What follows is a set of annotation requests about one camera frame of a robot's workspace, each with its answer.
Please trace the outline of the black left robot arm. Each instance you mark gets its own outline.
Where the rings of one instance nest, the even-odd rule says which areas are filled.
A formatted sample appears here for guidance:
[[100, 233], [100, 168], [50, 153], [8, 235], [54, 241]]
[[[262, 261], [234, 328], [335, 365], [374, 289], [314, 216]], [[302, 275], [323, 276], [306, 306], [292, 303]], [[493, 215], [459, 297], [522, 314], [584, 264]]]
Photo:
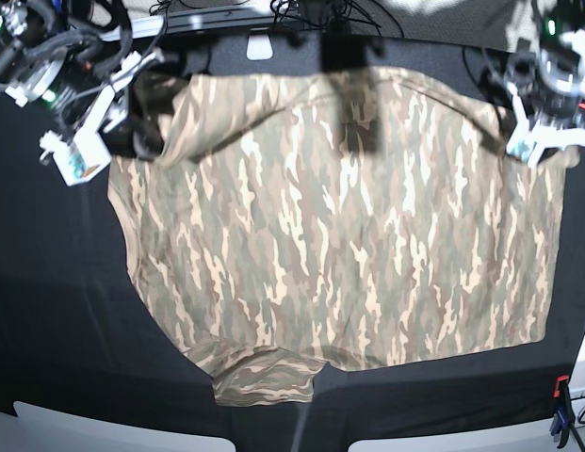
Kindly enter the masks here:
[[533, 12], [538, 49], [512, 54], [501, 78], [516, 120], [506, 153], [530, 167], [585, 147], [585, 1]]

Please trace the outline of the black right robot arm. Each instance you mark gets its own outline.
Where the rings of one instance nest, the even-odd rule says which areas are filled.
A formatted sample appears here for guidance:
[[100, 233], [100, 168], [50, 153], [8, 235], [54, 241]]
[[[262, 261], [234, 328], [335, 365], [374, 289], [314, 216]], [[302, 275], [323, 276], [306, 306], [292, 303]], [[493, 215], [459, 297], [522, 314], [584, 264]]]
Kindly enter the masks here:
[[121, 1], [0, 1], [0, 92], [53, 116], [40, 162], [54, 162], [67, 186], [90, 181], [115, 155], [152, 160], [162, 150], [133, 85], [165, 56], [155, 40], [143, 52], [133, 40]]

